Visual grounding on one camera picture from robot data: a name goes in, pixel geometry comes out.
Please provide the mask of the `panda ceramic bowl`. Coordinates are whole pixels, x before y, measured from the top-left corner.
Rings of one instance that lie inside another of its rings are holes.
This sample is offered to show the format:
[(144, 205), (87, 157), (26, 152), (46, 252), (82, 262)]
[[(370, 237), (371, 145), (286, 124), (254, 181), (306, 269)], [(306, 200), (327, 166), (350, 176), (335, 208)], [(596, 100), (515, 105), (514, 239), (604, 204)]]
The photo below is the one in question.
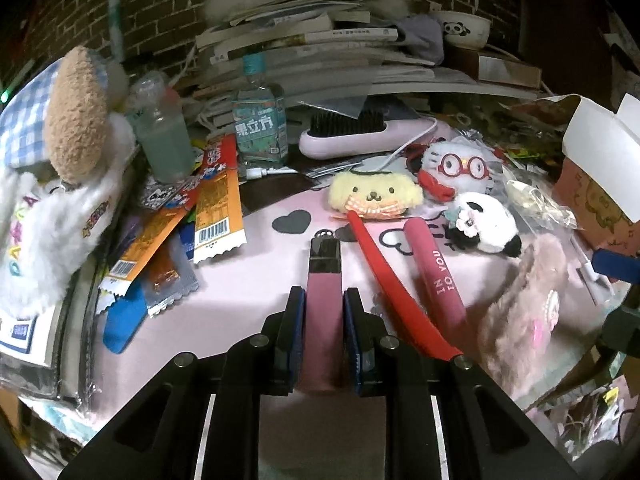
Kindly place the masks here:
[(470, 50), (482, 50), (488, 44), (491, 21), (474, 14), (457, 11), (432, 12), (442, 25), (442, 36), (448, 44)]

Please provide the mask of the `pink rectangular lip gloss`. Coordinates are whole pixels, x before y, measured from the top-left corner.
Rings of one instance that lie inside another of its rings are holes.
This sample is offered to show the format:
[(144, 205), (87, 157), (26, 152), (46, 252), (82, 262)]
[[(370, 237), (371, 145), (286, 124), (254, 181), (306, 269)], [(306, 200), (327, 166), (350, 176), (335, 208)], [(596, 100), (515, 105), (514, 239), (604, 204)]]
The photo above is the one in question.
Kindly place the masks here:
[(341, 244), (334, 236), (323, 234), (310, 243), (299, 390), (325, 394), (340, 388), (342, 366)]

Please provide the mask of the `white plush with red glasses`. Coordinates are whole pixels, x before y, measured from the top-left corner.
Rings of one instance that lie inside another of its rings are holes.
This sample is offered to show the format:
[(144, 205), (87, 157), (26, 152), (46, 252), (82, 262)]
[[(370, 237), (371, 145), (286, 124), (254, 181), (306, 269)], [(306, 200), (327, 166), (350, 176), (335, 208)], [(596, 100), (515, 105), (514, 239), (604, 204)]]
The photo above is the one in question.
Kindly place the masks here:
[(462, 142), (432, 143), (423, 153), (416, 174), (418, 185), (431, 200), (439, 203), (452, 202), (467, 192), (489, 194), (494, 187), (490, 155)]

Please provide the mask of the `pink tube with text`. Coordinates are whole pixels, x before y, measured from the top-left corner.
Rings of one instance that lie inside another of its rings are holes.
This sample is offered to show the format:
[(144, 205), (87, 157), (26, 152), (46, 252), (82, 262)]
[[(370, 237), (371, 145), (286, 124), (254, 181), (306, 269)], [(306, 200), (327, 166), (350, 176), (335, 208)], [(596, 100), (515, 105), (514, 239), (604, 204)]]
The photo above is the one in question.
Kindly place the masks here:
[(472, 341), (472, 333), (442, 251), (423, 219), (407, 220), (404, 233), (425, 286), (432, 321), (446, 341), (463, 350)]

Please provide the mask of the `red plastic hair clip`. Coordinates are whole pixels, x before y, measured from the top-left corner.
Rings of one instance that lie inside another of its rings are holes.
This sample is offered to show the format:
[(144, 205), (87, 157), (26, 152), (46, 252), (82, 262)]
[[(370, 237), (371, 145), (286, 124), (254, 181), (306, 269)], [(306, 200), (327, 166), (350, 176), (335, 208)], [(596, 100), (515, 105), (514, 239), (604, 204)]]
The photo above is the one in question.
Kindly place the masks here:
[(401, 283), (358, 214), (349, 211), (347, 220), (371, 272), (390, 304), (390, 318), (395, 323), (398, 334), (413, 348), (430, 358), (451, 361), (461, 356), (462, 351), (446, 341)]

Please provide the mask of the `clear green liquid bottle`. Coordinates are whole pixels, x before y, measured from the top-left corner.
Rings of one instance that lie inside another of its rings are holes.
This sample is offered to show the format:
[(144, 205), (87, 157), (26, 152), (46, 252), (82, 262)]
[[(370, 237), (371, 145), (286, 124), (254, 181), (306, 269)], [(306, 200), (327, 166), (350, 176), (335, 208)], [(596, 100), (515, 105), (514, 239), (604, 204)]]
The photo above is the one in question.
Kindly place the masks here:
[(158, 70), (151, 70), (131, 87), (127, 101), (134, 133), (157, 181), (176, 183), (189, 177), (195, 155), (180, 96)]

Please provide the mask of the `blue snack packet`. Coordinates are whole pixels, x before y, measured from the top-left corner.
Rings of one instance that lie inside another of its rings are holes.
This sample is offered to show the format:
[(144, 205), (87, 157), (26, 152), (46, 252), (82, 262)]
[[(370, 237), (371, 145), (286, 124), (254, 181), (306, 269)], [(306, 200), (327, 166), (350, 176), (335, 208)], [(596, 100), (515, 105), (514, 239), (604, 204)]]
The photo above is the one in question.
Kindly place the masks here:
[(107, 309), (103, 344), (108, 351), (122, 354), (146, 318), (142, 281), (137, 280)]

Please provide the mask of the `yellow dog plush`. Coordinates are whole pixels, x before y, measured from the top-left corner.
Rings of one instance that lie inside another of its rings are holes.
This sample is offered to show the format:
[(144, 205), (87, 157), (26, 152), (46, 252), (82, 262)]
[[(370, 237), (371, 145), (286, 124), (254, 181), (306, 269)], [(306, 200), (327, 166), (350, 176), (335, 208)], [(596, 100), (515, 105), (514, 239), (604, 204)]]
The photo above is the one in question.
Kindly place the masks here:
[(328, 205), (335, 212), (352, 211), (372, 220), (400, 218), (423, 201), (420, 185), (397, 172), (343, 171), (333, 178), (328, 192)]

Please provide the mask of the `brown and white plush toy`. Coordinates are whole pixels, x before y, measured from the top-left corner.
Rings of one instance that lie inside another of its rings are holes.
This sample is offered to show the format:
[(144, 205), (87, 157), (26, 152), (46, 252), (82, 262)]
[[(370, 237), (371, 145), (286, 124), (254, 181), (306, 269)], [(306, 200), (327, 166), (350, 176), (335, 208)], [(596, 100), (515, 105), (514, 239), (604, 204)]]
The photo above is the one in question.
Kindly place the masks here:
[(55, 307), (111, 224), (136, 139), (115, 110), (127, 84), (74, 47), (1, 114), (1, 309)]

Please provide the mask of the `orange snack packet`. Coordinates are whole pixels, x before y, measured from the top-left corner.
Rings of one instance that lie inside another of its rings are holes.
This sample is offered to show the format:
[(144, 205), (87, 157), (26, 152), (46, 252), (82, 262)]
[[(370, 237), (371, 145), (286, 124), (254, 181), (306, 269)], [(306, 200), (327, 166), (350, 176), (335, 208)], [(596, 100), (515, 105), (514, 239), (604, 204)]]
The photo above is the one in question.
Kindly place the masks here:
[(247, 242), (233, 134), (207, 141), (194, 229), (193, 263), (197, 266)]
[(104, 276), (99, 289), (115, 296), (125, 296), (127, 290), (180, 221), (196, 203), (196, 191), (175, 195), (145, 223), (138, 235), (111, 270)]

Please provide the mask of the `stack of books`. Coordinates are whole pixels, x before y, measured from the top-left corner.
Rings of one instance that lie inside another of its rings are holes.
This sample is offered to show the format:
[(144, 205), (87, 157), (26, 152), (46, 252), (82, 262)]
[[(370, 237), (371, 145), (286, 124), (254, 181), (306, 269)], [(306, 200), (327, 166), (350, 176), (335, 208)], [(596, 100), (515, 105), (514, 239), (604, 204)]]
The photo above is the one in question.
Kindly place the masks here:
[(536, 91), (485, 82), (444, 64), (442, 25), (429, 15), (383, 18), (368, 0), (280, 0), (231, 14), (196, 38), (198, 100), (231, 101), (245, 55), (262, 53), (288, 105), (336, 106), (385, 93), (472, 93), (508, 99)]

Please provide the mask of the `pink fluffy headband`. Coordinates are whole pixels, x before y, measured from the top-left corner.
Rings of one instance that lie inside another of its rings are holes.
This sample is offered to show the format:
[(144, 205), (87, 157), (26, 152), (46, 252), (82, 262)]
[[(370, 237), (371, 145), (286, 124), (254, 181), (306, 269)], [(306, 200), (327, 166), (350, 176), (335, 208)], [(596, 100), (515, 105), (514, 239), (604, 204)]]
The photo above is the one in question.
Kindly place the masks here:
[(525, 394), (541, 373), (567, 278), (561, 241), (550, 233), (541, 234), (525, 248), (518, 274), (480, 321), (477, 343), (482, 367), (513, 400)]

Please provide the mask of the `panda plush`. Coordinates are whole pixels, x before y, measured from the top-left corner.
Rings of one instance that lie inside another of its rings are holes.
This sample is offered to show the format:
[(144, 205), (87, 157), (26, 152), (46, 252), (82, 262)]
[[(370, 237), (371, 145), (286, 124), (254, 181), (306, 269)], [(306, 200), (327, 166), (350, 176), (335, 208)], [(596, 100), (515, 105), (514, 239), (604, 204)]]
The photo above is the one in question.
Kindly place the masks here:
[(518, 258), (522, 240), (513, 214), (483, 193), (459, 194), (445, 211), (448, 240), (462, 250)]

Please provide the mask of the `teal label drink bottle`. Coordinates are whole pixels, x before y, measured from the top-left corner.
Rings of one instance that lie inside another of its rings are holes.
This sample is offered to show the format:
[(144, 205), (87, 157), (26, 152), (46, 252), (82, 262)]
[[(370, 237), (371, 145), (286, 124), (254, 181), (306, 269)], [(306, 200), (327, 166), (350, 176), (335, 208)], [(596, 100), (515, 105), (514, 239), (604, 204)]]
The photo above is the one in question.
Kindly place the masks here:
[(245, 55), (244, 86), (232, 104), (236, 146), (244, 162), (282, 167), (288, 160), (284, 91), (267, 79), (262, 53)]

